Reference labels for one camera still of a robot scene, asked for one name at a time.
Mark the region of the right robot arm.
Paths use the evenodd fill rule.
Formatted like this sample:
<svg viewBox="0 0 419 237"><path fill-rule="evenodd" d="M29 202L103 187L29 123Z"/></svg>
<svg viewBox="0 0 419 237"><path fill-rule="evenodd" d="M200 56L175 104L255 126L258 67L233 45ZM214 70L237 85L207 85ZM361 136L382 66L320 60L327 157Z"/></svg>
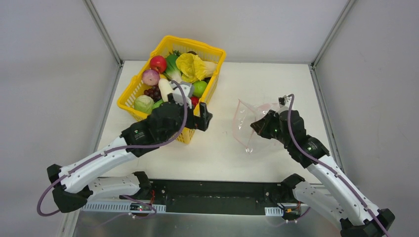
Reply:
<svg viewBox="0 0 419 237"><path fill-rule="evenodd" d="M303 202L333 223L342 237L389 236L395 220L388 208L380 209L371 202L340 170L326 147L306 133L298 111L269 110L250 124L260 137L278 140L293 160L313 174L329 191L327 196L294 174L285 179L280 190L286 202Z"/></svg>

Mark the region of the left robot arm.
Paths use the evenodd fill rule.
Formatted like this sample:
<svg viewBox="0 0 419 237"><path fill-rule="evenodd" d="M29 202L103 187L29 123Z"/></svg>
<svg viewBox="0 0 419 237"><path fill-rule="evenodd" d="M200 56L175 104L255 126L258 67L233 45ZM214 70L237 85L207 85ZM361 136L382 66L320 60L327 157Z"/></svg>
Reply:
<svg viewBox="0 0 419 237"><path fill-rule="evenodd" d="M78 210L99 198L148 198L152 186L145 172L123 177L104 177L104 173L170 143L185 127L206 131L213 115L203 102L199 103L199 109L200 114L196 116L187 106L164 102L146 119L123 130L102 150L68 166L49 166L47 173L59 212Z"/></svg>

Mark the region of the yellow napa cabbage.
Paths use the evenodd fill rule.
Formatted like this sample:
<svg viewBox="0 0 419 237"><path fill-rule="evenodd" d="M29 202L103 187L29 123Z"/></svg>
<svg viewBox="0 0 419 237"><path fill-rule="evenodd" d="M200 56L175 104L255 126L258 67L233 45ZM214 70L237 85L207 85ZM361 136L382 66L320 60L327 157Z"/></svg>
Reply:
<svg viewBox="0 0 419 237"><path fill-rule="evenodd" d="M210 78L216 71L217 64L204 61L198 55L183 53L176 59L176 66L181 71L181 78L188 83Z"/></svg>

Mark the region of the green white bok choy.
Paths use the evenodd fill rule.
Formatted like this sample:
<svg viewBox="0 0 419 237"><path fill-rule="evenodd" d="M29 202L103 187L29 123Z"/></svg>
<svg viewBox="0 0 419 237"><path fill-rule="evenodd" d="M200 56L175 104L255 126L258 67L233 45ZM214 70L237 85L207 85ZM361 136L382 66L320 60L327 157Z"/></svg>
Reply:
<svg viewBox="0 0 419 237"><path fill-rule="evenodd" d="M163 74L170 80L174 80L177 83L182 82L182 72L176 65L176 60L178 59L178 56L176 54L170 54L168 55L165 60L167 63L167 67Z"/></svg>

